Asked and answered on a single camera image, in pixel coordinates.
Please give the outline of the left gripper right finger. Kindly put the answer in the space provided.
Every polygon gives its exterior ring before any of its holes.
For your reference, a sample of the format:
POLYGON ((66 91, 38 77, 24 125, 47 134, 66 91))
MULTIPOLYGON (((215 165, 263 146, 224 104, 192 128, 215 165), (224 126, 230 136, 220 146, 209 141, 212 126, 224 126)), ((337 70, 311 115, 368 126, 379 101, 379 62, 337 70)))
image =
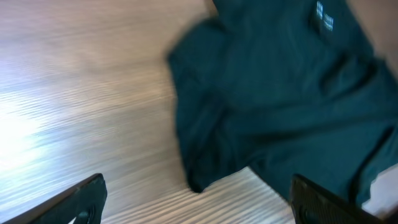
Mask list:
POLYGON ((383 224, 379 218, 346 203, 302 175, 294 175, 290 206, 296 224, 383 224))

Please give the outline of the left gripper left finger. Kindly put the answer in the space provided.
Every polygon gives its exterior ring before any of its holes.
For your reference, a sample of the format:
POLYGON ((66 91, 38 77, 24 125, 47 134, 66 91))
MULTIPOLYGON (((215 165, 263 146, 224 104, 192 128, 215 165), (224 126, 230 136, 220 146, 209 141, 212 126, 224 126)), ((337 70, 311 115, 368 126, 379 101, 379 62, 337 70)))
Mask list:
POLYGON ((108 192, 102 174, 93 174, 4 224, 100 224, 108 192))

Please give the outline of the black polo shirt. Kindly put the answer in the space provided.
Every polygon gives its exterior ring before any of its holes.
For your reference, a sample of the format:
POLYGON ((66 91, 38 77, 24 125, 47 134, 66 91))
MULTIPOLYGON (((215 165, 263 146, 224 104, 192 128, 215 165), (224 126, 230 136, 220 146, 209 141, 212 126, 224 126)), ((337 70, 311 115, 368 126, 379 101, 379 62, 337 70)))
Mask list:
POLYGON ((344 1, 215 1, 167 61, 187 184, 245 167, 361 205, 397 164, 397 82, 344 1))

